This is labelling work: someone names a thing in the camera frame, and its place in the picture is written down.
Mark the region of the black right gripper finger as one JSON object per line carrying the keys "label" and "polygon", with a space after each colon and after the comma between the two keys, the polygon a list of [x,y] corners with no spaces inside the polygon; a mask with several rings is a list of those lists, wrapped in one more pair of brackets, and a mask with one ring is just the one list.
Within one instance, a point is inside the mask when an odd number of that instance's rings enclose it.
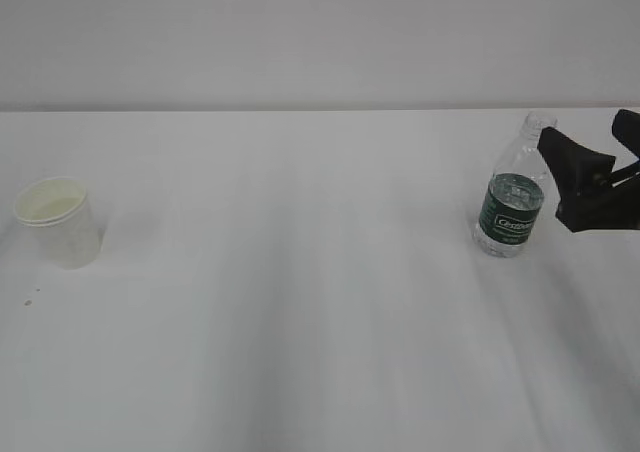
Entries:
{"label": "black right gripper finger", "polygon": [[598,197],[611,187],[613,155],[586,148],[553,127],[542,130],[537,149],[552,174],[561,204]]}
{"label": "black right gripper finger", "polygon": [[635,157],[640,157],[640,114],[620,109],[613,120],[612,135]]}

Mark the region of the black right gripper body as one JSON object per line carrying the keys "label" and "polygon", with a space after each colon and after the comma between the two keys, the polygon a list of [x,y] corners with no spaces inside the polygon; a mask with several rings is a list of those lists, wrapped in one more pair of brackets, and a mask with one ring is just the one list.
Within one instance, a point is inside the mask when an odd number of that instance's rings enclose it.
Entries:
{"label": "black right gripper body", "polygon": [[639,162],[603,173],[581,173],[559,189],[555,217],[572,233],[639,230]]}

